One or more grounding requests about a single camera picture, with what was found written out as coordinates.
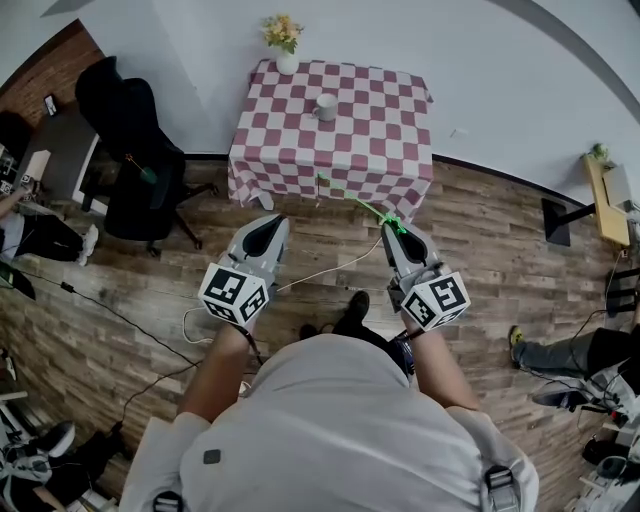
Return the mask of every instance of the gray shirt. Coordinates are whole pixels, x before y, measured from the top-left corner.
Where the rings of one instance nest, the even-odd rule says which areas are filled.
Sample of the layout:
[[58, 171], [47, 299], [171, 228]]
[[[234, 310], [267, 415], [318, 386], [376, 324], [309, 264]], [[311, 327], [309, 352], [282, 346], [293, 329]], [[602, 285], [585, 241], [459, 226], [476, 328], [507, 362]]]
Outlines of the gray shirt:
[[0, 257], [7, 261], [11, 261], [16, 256], [16, 251], [22, 240], [22, 232], [24, 231], [24, 217], [19, 213], [9, 212], [5, 217], [0, 219], [0, 229], [4, 234], [2, 242], [2, 252]]
[[120, 511], [169, 489], [191, 512], [472, 511], [498, 462], [532, 512], [536, 471], [486, 414], [444, 409], [382, 350], [326, 334], [280, 350], [213, 424], [152, 419]]

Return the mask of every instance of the red and white tablecloth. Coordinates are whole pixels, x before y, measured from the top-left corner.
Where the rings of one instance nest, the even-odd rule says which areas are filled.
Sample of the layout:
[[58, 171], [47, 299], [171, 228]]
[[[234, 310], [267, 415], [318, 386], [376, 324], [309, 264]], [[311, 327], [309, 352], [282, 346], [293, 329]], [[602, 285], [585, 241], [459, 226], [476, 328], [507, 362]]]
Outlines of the red and white tablecloth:
[[[338, 98], [335, 121], [311, 114], [322, 93]], [[424, 80], [407, 73], [312, 61], [286, 76], [262, 61], [229, 153], [229, 197], [243, 205], [265, 192], [344, 197], [320, 171], [411, 220], [433, 179], [431, 102]]]

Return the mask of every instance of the black office chair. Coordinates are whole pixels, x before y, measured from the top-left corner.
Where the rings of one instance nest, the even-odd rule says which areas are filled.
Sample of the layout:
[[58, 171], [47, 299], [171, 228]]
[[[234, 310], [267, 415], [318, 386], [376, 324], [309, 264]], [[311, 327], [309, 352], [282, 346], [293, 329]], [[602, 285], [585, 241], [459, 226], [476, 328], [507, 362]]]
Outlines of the black office chair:
[[[213, 184], [194, 188], [184, 185], [184, 153], [160, 129], [149, 84], [141, 78], [123, 80], [116, 70], [116, 57], [107, 57], [82, 72], [76, 99], [111, 158], [122, 162], [110, 187], [99, 185], [99, 175], [89, 178], [83, 208], [88, 211], [96, 195], [108, 195], [106, 232], [125, 240], [148, 242], [153, 256], [160, 254], [153, 247], [154, 241], [169, 236], [174, 222], [196, 249], [201, 249], [202, 242], [176, 207], [201, 192], [217, 194], [218, 190]], [[143, 179], [147, 173], [140, 168], [151, 169], [155, 178]]]

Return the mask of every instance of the flower vase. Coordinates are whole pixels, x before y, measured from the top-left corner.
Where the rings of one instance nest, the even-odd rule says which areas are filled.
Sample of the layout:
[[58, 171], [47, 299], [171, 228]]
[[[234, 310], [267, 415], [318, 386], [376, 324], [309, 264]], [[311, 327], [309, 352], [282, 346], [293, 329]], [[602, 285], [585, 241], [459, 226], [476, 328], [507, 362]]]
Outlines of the flower vase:
[[276, 67], [283, 75], [293, 75], [298, 71], [299, 64], [300, 61], [298, 60], [298, 56], [293, 53], [289, 53], [286, 50], [280, 52], [280, 55], [278, 55], [278, 58], [276, 59]]

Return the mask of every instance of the cup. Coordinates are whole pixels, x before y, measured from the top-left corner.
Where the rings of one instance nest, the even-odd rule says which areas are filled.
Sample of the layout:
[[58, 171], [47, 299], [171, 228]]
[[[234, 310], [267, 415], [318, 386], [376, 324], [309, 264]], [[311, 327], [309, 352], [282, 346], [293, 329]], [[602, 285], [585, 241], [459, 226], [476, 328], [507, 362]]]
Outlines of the cup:
[[318, 96], [313, 115], [320, 121], [333, 121], [338, 116], [338, 98], [327, 93]]

